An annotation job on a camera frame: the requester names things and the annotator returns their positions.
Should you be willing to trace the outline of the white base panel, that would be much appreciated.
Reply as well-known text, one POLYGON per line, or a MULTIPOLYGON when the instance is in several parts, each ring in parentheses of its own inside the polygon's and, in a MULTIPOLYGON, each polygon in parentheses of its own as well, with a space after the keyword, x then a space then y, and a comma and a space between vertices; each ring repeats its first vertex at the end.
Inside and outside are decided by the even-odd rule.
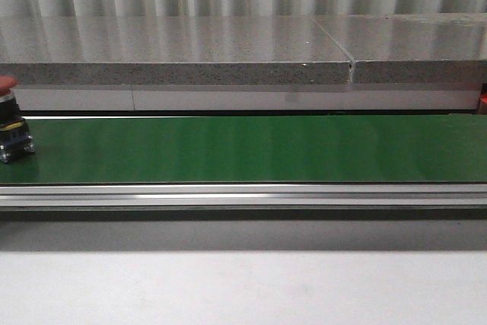
POLYGON ((315 86, 68 86, 14 89, 23 111, 473 110, 482 86, 340 84, 315 86))

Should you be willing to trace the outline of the aluminium conveyor frame rail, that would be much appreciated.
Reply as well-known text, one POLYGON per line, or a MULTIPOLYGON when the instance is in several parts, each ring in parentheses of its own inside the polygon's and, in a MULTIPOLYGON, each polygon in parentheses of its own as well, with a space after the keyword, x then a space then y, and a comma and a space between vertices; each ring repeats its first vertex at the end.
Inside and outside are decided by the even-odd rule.
POLYGON ((7 185, 5 211, 484 208, 484 183, 7 185))

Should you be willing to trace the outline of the red mushroom push button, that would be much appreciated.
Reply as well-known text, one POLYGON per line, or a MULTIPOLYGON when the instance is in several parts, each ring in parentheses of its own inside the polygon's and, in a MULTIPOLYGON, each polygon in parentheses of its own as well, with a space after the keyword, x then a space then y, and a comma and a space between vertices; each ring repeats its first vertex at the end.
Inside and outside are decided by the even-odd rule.
POLYGON ((18 80, 1 77, 1 162, 9 163, 35 153, 33 136, 27 121, 21 115, 13 92, 18 80))

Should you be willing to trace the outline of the green conveyor belt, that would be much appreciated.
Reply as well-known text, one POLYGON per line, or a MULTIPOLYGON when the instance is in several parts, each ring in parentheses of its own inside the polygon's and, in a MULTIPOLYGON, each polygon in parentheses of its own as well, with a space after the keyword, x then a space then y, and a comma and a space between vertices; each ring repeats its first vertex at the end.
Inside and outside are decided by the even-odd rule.
POLYGON ((32 119, 3 184, 485 182, 481 115, 32 119))

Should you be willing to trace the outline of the grey stone slab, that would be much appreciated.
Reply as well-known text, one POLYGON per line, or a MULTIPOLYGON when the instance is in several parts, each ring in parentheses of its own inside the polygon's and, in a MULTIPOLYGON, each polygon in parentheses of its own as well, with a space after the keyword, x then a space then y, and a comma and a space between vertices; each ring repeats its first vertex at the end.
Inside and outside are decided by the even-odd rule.
POLYGON ((310 18, 1 20, 1 72, 33 85, 336 85, 345 53, 310 18))
POLYGON ((317 16, 351 59, 354 84, 486 81, 484 13, 317 16))

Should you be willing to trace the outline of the right grey stone slab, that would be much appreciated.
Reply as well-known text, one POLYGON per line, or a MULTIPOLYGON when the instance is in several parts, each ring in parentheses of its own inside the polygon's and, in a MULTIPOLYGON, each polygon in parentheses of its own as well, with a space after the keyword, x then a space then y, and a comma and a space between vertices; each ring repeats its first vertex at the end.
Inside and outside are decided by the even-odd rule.
POLYGON ((354 84, 486 81, 484 13, 317 16, 351 59, 354 84))

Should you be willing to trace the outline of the left grey stone slab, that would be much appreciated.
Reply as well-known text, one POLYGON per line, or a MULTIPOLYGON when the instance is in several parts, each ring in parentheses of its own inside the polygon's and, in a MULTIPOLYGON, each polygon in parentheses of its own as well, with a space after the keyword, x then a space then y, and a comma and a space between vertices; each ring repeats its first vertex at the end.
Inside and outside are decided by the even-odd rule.
POLYGON ((336 85, 345 53, 310 18, 1 20, 1 72, 33 85, 336 85))

